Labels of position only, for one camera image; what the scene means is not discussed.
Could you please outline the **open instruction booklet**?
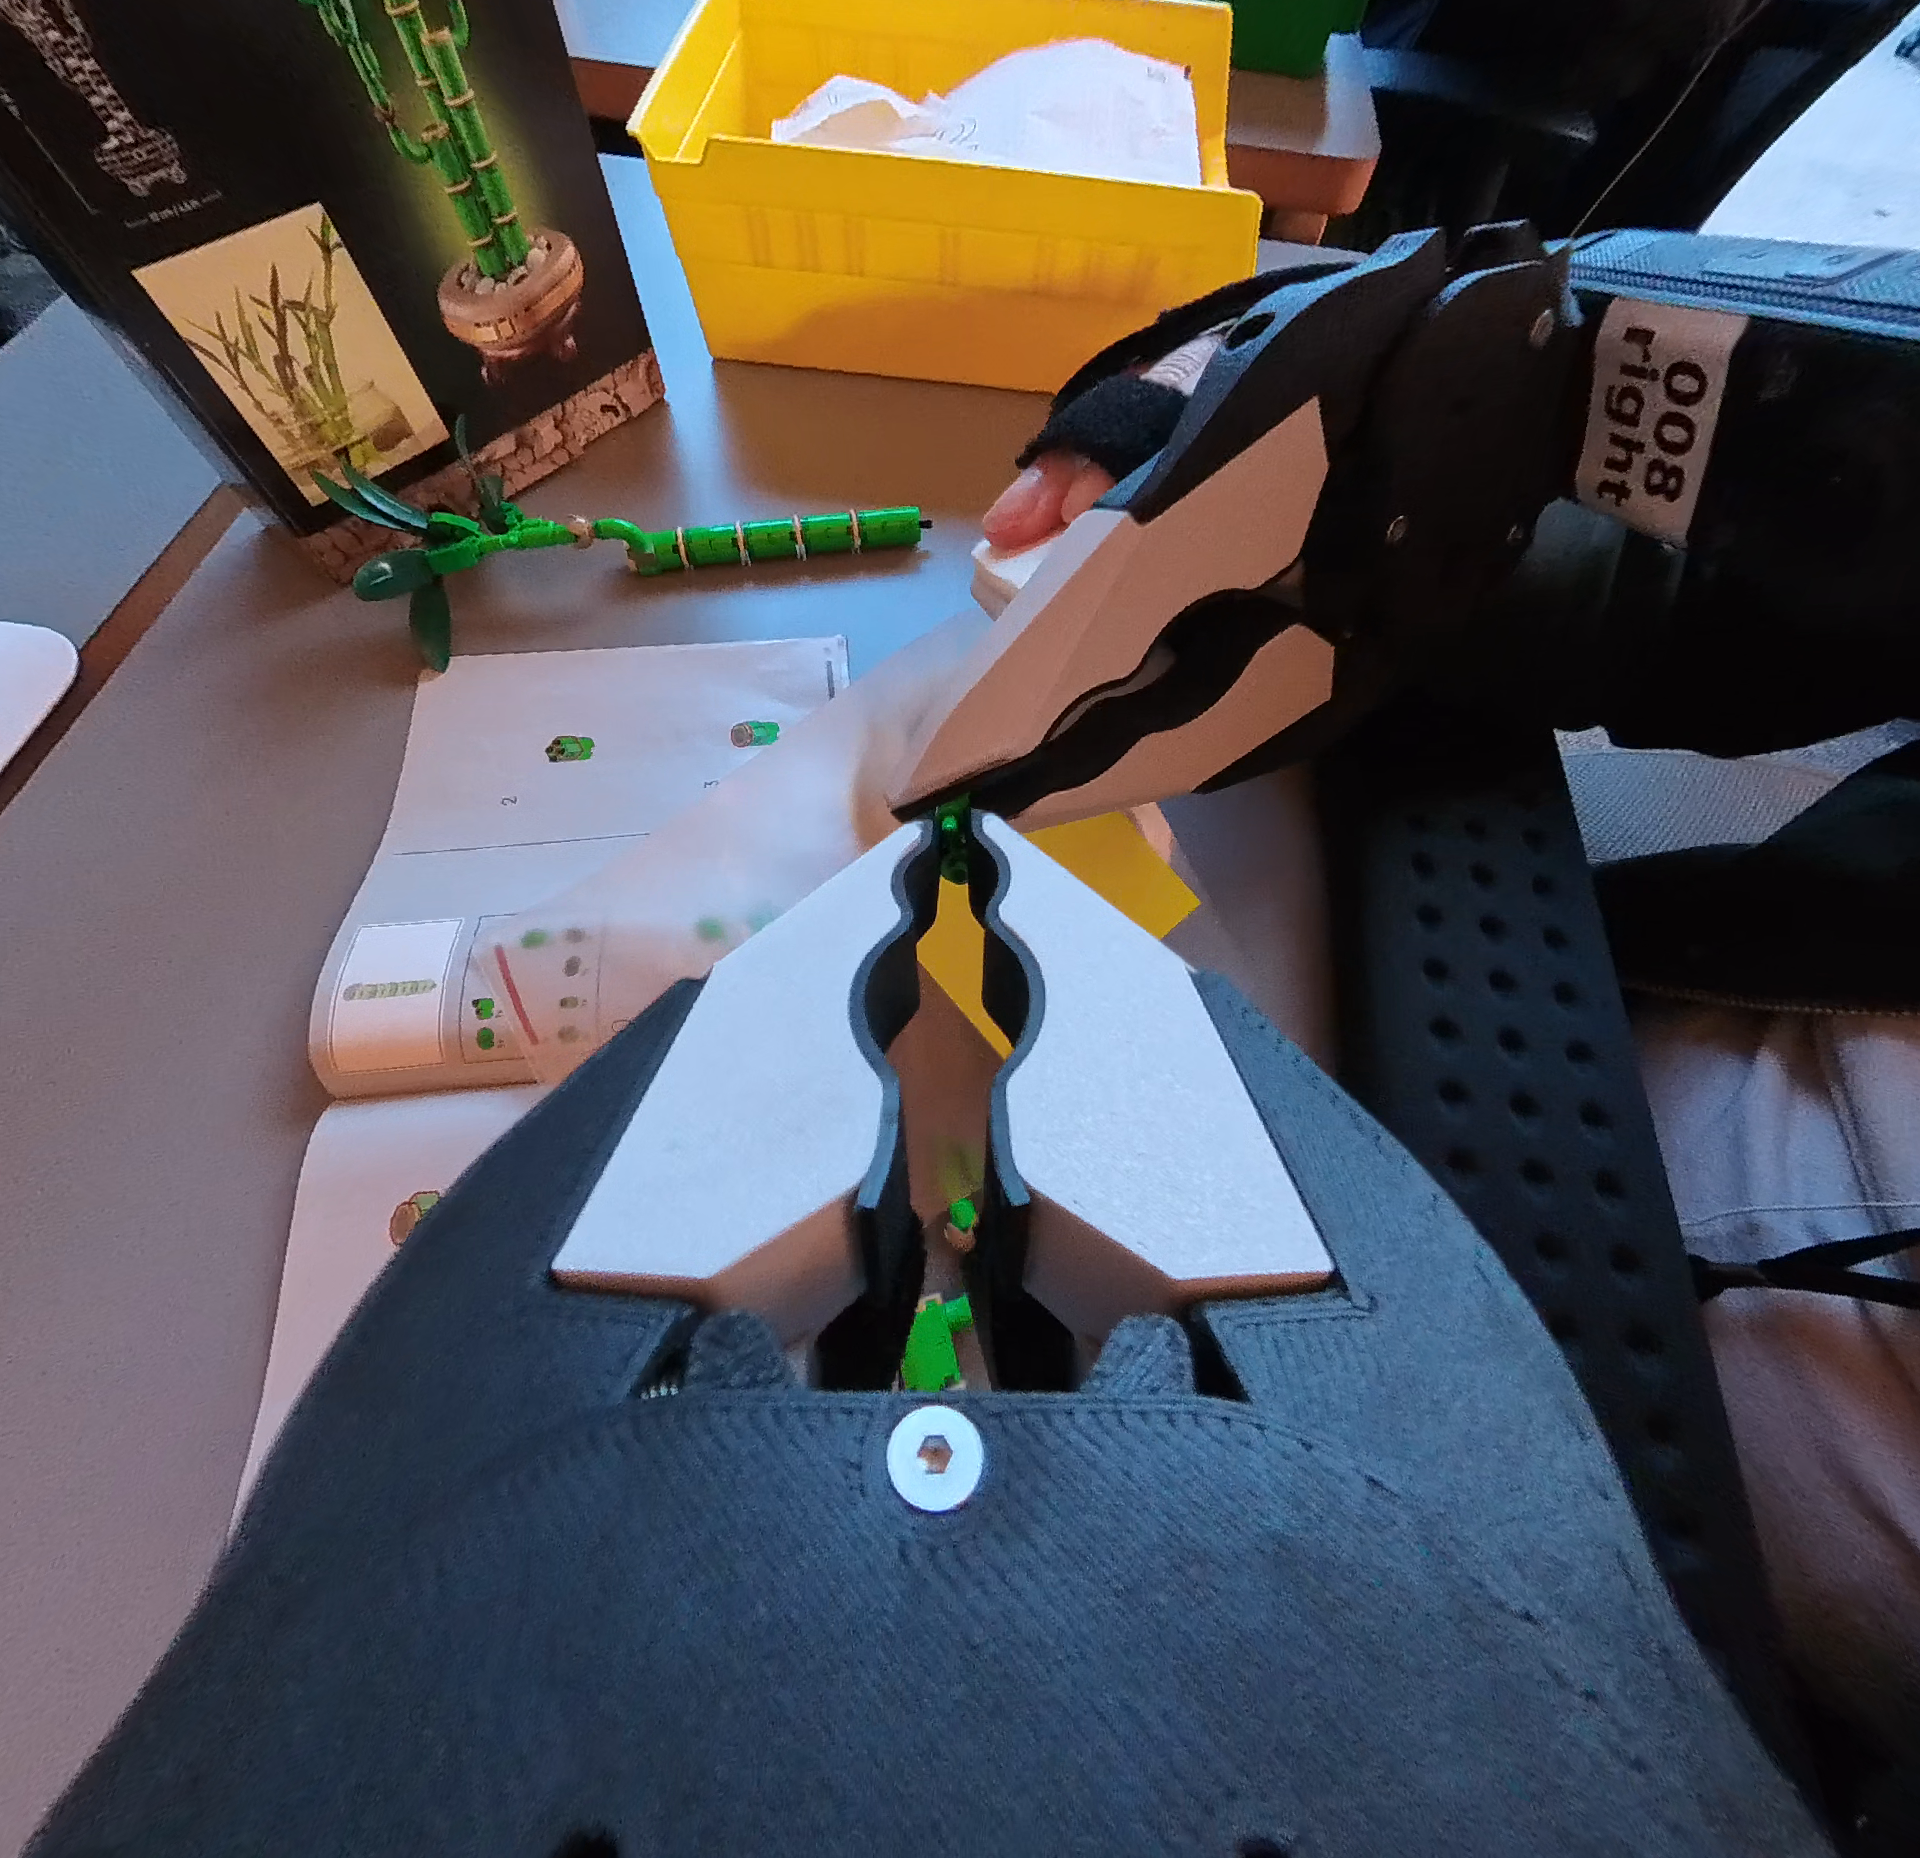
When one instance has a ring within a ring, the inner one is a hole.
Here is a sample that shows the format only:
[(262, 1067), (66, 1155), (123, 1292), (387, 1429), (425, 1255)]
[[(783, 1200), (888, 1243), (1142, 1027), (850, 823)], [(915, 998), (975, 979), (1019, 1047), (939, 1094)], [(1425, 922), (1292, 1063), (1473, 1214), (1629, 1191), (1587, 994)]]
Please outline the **open instruction booklet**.
[(425, 675), (396, 797), (323, 962), (306, 1140), (238, 1493), (368, 1282), (452, 1178), (587, 1054), (590, 917), (519, 922), (850, 681), (842, 637), (455, 657)]

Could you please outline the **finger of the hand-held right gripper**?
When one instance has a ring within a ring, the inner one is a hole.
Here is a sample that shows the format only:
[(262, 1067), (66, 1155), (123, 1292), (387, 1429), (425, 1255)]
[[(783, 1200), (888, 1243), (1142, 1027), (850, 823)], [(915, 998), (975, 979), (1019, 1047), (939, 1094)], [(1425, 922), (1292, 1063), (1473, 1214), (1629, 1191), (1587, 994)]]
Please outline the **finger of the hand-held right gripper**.
[(1333, 645), (1282, 605), (1192, 605), (1127, 679), (1086, 693), (980, 810), (1035, 824), (1199, 790), (1320, 710)]
[[(1310, 399), (1150, 521), (1095, 508), (1073, 521), (1039, 567), (961, 661), (937, 700), (888, 804), (917, 816), (967, 793), (1030, 753), (1086, 693), (1118, 682), (1192, 605), (1282, 605), (1304, 622), (1276, 580), (1304, 547), (1325, 482), (1317, 401)], [(1325, 740), (1325, 706), (1239, 768), (1264, 771)]]

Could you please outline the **white crumpled paper bags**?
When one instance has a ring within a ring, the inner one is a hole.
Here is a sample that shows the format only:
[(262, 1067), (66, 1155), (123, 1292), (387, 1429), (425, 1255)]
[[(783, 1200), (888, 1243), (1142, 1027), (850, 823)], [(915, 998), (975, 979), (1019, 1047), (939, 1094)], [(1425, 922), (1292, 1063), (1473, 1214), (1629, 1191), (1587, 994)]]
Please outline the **white crumpled paper bags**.
[(1026, 45), (923, 100), (838, 72), (770, 137), (1115, 180), (1202, 180), (1188, 67), (1105, 40)]

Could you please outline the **person's dark jacket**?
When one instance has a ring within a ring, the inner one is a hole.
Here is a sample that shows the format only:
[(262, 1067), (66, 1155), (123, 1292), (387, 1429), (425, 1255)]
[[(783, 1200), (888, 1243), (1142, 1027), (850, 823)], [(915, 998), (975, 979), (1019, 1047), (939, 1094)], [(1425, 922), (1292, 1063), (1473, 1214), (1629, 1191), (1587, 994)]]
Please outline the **person's dark jacket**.
[(1918, 1011), (1918, 742), (1822, 783), (1784, 760), (1598, 753), (1616, 837), (1594, 887), (1625, 991), (1797, 1012)]

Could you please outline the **yellow paper sheet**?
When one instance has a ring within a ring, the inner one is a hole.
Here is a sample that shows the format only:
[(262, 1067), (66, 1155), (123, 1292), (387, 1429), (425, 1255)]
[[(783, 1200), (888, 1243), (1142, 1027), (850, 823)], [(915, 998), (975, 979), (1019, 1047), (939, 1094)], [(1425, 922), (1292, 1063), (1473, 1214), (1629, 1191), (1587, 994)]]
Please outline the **yellow paper sheet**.
[[(1168, 862), (1169, 827), (1156, 806), (1053, 824), (1026, 833), (1026, 841), (1156, 937), (1166, 937), (1200, 904), (1197, 891)], [(980, 1000), (981, 939), (967, 887), (944, 880), (932, 924), (917, 945), (917, 960), (989, 1050), (1008, 1056), (1012, 1043)]]

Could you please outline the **long leafy brick bamboo stalk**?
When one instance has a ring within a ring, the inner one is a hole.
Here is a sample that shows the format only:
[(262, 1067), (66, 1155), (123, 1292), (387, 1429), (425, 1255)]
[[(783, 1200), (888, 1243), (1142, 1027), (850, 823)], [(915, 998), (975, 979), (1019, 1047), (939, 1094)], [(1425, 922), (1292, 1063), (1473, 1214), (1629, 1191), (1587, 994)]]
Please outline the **long leafy brick bamboo stalk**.
[(356, 597), (409, 603), (409, 627), (423, 669), (445, 672), (451, 659), (451, 605), (447, 580), (475, 567), (496, 553), (540, 547), (586, 547), (614, 541), (639, 576), (677, 575), (706, 567), (748, 567), (774, 560), (805, 561), (829, 553), (872, 553), (914, 547), (931, 525), (928, 514), (909, 505), (864, 510), (793, 512), (770, 519), (716, 525), (675, 525), (647, 530), (618, 517), (545, 519), (523, 512), (503, 493), (503, 482), (480, 470), (468, 452), (467, 469), (475, 514), (425, 510), (382, 484), (367, 480), (341, 460), (339, 478), (315, 476), (320, 493), (350, 517), (389, 525), (413, 543), (372, 554), (352, 580)]

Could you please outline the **black bamboo toy set box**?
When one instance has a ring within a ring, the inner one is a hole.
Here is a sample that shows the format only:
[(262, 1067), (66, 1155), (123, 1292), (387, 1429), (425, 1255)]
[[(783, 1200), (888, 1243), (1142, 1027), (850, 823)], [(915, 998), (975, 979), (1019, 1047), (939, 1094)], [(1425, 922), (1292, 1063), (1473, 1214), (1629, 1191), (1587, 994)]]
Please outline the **black bamboo toy set box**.
[(333, 575), (662, 401), (552, 0), (1, 0), (5, 210)]

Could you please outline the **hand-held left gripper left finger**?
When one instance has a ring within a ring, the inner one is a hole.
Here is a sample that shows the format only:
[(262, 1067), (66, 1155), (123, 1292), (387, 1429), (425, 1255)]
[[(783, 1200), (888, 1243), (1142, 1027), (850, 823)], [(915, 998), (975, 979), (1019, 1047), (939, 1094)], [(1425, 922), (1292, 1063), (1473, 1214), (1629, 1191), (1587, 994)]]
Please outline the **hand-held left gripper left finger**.
[(749, 1311), (827, 1388), (888, 1388), (925, 1279), (888, 1047), (939, 837), (914, 821), (699, 987), (552, 1257), (561, 1284)]

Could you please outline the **yellow plastic bin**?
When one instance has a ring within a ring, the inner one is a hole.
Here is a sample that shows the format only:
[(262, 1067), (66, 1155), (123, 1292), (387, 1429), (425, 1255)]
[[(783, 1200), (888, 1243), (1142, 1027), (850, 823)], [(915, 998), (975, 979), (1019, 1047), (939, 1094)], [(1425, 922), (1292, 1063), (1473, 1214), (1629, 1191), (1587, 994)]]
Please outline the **yellow plastic bin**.
[[(944, 91), (1098, 37), (1192, 75), (1200, 185), (937, 163), (765, 135), (831, 72)], [(697, 0), (631, 135), (715, 357), (1050, 390), (1160, 309), (1252, 274), (1218, 0)]]

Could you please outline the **person's right hand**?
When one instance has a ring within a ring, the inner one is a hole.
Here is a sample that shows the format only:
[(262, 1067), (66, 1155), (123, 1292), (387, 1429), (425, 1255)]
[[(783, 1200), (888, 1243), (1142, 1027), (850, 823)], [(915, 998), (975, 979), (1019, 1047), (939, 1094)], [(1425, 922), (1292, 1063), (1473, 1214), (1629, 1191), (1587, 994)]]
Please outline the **person's right hand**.
[(1169, 439), (1211, 362), (1227, 323), (1211, 323), (1160, 355), (1090, 365), (1060, 393), (1039, 434), (1018, 456), (1018, 476), (981, 519), (996, 551), (1019, 551), (1069, 525), (1117, 480)]

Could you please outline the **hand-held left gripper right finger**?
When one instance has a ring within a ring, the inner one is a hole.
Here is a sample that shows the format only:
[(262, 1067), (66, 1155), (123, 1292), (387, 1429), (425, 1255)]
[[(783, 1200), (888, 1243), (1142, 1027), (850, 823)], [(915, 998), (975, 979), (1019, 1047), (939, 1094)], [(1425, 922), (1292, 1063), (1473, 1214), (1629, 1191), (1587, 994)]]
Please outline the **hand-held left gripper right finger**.
[(1127, 1316), (1330, 1287), (1307, 1202), (1185, 960), (970, 817), (989, 1099), (970, 1293), (997, 1388), (1070, 1388)]

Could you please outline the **person's beige pants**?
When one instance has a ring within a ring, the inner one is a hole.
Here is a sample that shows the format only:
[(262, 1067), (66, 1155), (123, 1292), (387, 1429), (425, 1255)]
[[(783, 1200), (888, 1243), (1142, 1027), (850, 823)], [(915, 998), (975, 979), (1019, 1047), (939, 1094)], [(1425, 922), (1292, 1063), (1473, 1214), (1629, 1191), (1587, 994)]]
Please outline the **person's beige pants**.
[[(1916, 1227), (1913, 1018), (1662, 1006), (1640, 1069), (1686, 1245), (1754, 1264)], [(1704, 1309), (1790, 1662), (1860, 1854), (1916, 1854), (1918, 1323), (1839, 1293)]]

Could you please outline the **black perforated chair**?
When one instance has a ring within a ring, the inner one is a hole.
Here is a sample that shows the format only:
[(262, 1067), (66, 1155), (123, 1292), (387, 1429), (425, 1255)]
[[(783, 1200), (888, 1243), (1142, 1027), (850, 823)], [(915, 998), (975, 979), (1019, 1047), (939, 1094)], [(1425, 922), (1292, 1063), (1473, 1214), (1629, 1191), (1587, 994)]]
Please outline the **black perforated chair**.
[(1533, 1302), (1693, 1638), (1822, 1809), (1552, 731), (1382, 714), (1313, 786), (1341, 1078)]

